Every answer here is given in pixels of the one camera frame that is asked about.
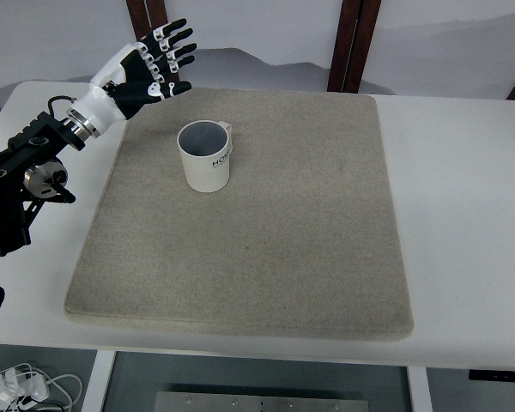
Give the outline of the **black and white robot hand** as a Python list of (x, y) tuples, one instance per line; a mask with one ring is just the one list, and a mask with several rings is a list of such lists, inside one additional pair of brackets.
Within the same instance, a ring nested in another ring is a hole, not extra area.
[(153, 28), (117, 52), (90, 80), (88, 92), (69, 110), (98, 136), (119, 120), (128, 120), (144, 106), (191, 90), (175, 76), (194, 62), (193, 30), (185, 18)]

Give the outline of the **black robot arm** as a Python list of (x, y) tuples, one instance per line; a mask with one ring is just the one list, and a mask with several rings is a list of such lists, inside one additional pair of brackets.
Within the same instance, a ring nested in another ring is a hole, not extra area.
[(29, 228), (45, 203), (76, 200), (65, 188), (68, 172), (58, 154), (68, 146), (82, 150), (91, 133), (72, 112), (56, 119), (57, 100), (75, 101), (66, 95), (50, 98), (48, 110), (0, 151), (0, 257), (31, 244)]

